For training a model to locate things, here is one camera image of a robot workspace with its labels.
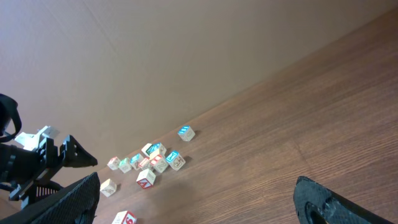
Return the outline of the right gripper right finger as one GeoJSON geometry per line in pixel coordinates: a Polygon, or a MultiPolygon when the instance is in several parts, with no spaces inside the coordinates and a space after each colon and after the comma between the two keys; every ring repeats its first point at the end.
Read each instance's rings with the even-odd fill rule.
{"type": "Polygon", "coordinates": [[[301,224],[392,224],[306,176],[298,177],[293,200],[301,224]]]}

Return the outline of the yellow S wooden block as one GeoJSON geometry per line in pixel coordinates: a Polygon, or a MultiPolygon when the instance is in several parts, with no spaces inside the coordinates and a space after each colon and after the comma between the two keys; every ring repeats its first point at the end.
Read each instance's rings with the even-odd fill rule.
{"type": "Polygon", "coordinates": [[[106,197],[111,196],[117,191],[117,185],[111,179],[107,179],[100,186],[100,192],[106,197]]]}

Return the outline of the number 2 wooden block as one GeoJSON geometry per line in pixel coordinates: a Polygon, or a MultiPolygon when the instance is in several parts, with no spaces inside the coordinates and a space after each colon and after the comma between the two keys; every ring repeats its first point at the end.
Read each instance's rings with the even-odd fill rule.
{"type": "Polygon", "coordinates": [[[118,212],[112,222],[112,224],[136,224],[137,218],[136,216],[126,210],[122,212],[118,212]]]}

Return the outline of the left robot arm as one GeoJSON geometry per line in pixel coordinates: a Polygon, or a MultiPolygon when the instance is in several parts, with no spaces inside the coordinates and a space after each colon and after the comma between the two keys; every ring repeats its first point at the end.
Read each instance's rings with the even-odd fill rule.
{"type": "Polygon", "coordinates": [[[96,166],[98,161],[72,135],[60,147],[49,134],[35,135],[36,145],[30,151],[8,145],[22,128],[17,107],[15,100],[1,95],[1,189],[25,208],[63,189],[51,180],[61,168],[96,166]]]}

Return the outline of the red edged animal block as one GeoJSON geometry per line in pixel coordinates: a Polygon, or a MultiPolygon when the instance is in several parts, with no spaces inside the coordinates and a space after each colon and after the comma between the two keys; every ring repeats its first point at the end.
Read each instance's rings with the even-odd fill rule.
{"type": "Polygon", "coordinates": [[[145,169],[139,173],[136,182],[141,188],[147,189],[154,185],[155,179],[156,175],[150,169],[145,169]]]}

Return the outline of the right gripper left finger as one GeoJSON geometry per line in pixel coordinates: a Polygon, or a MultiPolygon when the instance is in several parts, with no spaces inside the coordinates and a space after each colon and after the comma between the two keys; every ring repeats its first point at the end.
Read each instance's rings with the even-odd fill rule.
{"type": "Polygon", "coordinates": [[[1,224],[92,224],[100,200],[96,172],[1,220],[1,224]]]}

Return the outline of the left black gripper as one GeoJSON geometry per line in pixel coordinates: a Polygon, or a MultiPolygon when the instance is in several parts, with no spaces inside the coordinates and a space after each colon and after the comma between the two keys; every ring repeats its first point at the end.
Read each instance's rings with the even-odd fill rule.
{"type": "Polygon", "coordinates": [[[60,148],[53,139],[45,138],[32,151],[8,145],[1,139],[1,189],[9,192],[10,201],[21,201],[22,208],[62,189],[51,180],[62,164],[81,168],[97,166],[98,161],[72,135],[64,139],[60,148]]]}

